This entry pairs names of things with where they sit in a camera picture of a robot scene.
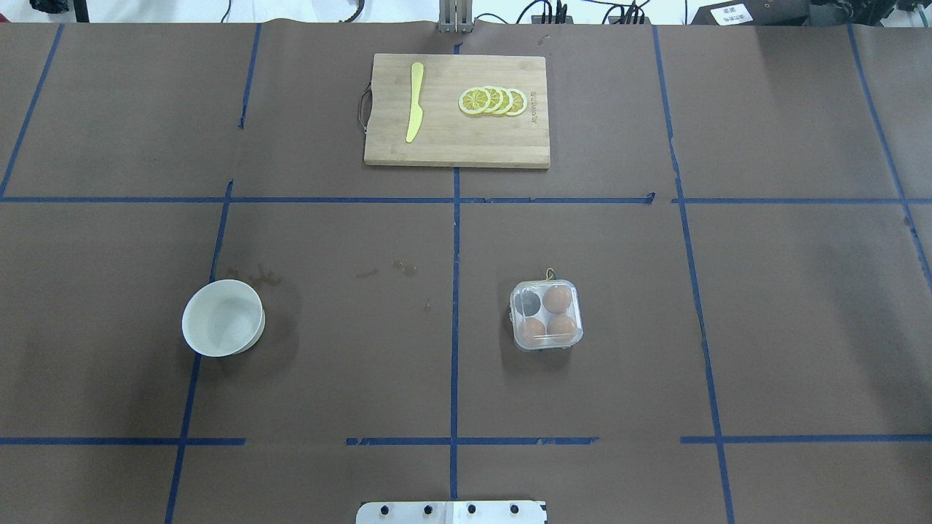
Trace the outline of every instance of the brown egg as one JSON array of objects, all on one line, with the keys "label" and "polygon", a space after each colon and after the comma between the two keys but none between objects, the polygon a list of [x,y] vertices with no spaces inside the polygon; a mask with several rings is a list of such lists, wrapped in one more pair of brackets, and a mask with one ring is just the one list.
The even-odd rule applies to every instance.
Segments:
[{"label": "brown egg", "polygon": [[518,326],[518,336],[527,346],[537,346],[543,342],[543,336],[547,330],[543,327],[543,322],[536,318],[526,319]]},{"label": "brown egg", "polygon": [[555,285],[543,294],[543,306],[551,313],[562,313],[573,303],[573,293],[565,285]]},{"label": "brown egg", "polygon": [[567,344],[576,335],[576,321],[567,315],[557,315],[547,325],[547,335],[553,342]]}]

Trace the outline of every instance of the egg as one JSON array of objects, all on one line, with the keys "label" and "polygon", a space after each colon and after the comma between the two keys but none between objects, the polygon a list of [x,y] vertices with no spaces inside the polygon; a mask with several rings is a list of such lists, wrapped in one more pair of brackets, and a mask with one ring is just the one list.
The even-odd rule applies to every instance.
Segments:
[{"label": "egg", "polygon": [[551,313],[562,313],[573,303],[573,293],[565,285],[555,285],[543,294],[543,306]]},{"label": "egg", "polygon": [[557,315],[547,325],[547,335],[553,342],[567,344],[576,335],[576,321],[567,315]]},{"label": "egg", "polygon": [[521,337],[521,341],[528,346],[536,346],[542,343],[543,337],[546,334],[547,330],[543,327],[543,322],[536,318],[525,319],[525,321],[518,326],[518,336]]},{"label": "egg", "polygon": [[526,317],[532,317],[541,310],[541,298],[529,289],[522,291],[516,302],[518,312]]}]

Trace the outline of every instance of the lemon slice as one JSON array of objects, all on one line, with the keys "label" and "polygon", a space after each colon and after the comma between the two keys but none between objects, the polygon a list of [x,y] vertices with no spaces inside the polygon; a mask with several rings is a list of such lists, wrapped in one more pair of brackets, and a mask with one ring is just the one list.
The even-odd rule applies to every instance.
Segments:
[{"label": "lemon slice", "polygon": [[528,97],[525,96],[524,92],[522,90],[508,90],[508,94],[512,97],[512,104],[505,112],[505,115],[517,117],[524,113],[524,110],[528,108]]},{"label": "lemon slice", "polygon": [[478,115],[488,108],[492,95],[483,88],[465,90],[459,96],[459,110],[466,115]]},{"label": "lemon slice", "polygon": [[489,96],[492,97],[492,100],[488,103],[488,107],[483,113],[491,114],[493,111],[498,110],[504,103],[504,91],[496,86],[483,86],[482,89],[488,91]]},{"label": "lemon slice", "polygon": [[512,93],[506,88],[499,88],[501,91],[501,105],[498,109],[492,111],[492,115],[504,115],[512,108]]}]

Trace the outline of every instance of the knife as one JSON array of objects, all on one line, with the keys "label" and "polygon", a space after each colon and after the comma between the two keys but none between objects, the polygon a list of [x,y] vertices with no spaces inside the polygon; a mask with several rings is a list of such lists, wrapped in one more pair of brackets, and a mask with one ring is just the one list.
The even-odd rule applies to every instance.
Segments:
[{"label": "knife", "polygon": [[414,62],[411,64],[411,114],[408,116],[408,134],[404,138],[411,144],[418,136],[420,121],[424,118],[424,110],[420,108],[420,84],[424,80],[424,64]]}]

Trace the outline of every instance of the wooden cutting board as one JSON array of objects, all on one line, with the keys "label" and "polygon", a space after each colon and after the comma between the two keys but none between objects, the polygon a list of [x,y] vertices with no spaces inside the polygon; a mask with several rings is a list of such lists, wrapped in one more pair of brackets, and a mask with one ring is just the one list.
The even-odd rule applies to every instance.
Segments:
[{"label": "wooden cutting board", "polygon": [[[411,107],[411,64],[424,64],[414,141],[405,141]],[[522,90],[528,108],[517,117],[467,116],[459,96],[486,85]],[[543,57],[377,54],[365,163],[383,166],[550,167],[547,70]]]}]

